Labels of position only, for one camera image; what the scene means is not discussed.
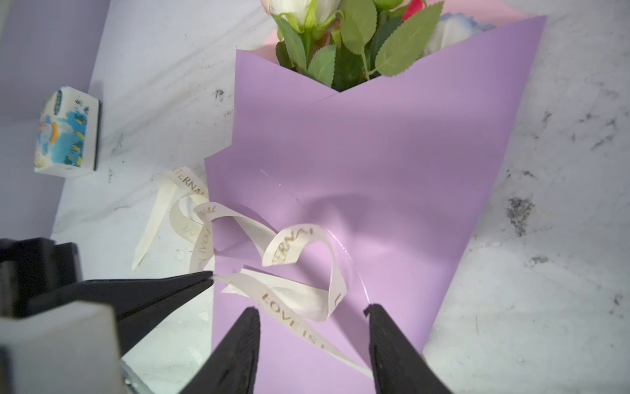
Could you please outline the colourful tissue pack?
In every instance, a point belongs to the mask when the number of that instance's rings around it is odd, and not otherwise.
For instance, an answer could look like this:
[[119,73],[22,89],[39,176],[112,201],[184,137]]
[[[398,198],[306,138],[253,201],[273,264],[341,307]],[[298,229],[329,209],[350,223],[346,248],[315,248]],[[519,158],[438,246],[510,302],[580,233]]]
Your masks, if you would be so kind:
[[96,169],[101,102],[70,86],[45,102],[39,119],[34,171],[80,177]]

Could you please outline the white blue fake flower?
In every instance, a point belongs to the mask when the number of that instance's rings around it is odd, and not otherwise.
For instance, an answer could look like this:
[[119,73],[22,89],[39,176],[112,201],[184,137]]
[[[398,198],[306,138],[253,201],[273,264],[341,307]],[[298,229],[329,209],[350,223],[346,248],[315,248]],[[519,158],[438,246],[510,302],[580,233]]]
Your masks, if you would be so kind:
[[478,23],[473,17],[465,16],[463,13],[446,13],[441,16],[423,54],[434,54],[441,49],[493,29],[495,25]]

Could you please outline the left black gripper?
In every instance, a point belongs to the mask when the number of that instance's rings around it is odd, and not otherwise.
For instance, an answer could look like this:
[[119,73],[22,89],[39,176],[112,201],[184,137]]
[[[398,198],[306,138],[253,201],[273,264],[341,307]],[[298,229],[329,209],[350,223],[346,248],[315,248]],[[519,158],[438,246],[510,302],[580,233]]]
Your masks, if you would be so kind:
[[46,238],[1,240],[1,315],[24,317],[74,301],[113,307],[121,356],[172,312],[213,285],[213,272],[161,279],[82,279],[78,246]]

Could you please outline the red pink fake rose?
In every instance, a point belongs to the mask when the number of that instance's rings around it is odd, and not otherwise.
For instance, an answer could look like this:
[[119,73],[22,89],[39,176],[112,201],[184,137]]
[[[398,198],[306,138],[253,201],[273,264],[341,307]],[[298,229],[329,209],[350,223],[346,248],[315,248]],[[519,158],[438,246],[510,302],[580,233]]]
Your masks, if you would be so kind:
[[410,17],[422,11],[426,7],[424,0],[411,0],[402,16],[402,21],[408,21]]

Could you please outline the cream fake rose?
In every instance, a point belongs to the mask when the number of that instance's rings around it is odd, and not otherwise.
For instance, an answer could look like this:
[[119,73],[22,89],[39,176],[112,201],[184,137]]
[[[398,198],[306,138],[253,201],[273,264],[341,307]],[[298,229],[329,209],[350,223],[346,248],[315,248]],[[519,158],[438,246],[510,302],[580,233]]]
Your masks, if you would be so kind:
[[282,16],[299,31],[328,26],[336,16],[340,0],[262,0],[265,12]]

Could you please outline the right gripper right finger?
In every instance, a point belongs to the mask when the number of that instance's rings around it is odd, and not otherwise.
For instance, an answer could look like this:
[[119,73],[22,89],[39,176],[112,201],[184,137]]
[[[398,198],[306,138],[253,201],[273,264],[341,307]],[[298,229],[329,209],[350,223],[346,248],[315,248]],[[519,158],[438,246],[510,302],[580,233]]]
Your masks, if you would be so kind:
[[369,355],[377,393],[451,394],[381,305],[364,310],[369,319]]

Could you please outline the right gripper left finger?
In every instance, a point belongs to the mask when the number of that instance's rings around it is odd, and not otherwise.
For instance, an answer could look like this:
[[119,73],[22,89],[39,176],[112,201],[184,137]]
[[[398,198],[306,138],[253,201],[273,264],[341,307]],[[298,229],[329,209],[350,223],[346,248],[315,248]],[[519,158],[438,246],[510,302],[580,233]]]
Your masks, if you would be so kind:
[[252,393],[259,361],[260,336],[259,311],[249,307],[180,393]]

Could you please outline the cream ribbon strip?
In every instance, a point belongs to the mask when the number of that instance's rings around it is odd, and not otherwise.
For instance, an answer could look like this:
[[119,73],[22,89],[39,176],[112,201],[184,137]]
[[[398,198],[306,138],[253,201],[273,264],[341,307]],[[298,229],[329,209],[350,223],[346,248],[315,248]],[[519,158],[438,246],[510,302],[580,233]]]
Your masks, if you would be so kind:
[[319,289],[272,274],[241,269],[236,274],[215,276],[226,284],[227,294],[238,294],[251,299],[260,309],[272,316],[283,327],[306,343],[334,357],[338,361],[371,377],[372,371],[345,355],[321,333],[313,323],[331,318],[348,293],[345,279],[337,263],[329,233],[313,223],[302,223],[275,231],[249,216],[239,213],[208,198],[208,188],[189,167],[178,167],[163,175],[149,221],[138,246],[132,267],[137,269],[164,218],[172,230],[192,243],[190,272],[196,274],[206,268],[215,256],[213,223],[231,218],[254,245],[263,268],[288,267],[298,264],[305,249],[318,243],[326,248],[331,261],[327,289]]

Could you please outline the purple pink wrapping paper sheet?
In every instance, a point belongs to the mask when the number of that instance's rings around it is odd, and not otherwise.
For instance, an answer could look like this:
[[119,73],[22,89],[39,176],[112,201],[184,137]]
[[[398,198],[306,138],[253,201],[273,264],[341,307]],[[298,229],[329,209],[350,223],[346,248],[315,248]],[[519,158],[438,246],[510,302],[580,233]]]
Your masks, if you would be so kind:
[[261,316],[257,393],[372,393],[368,319],[384,307],[421,350],[500,172],[546,24],[501,3],[490,31],[343,92],[236,54],[231,146],[205,161],[210,199],[282,230],[322,227],[348,286],[316,326],[344,364]]

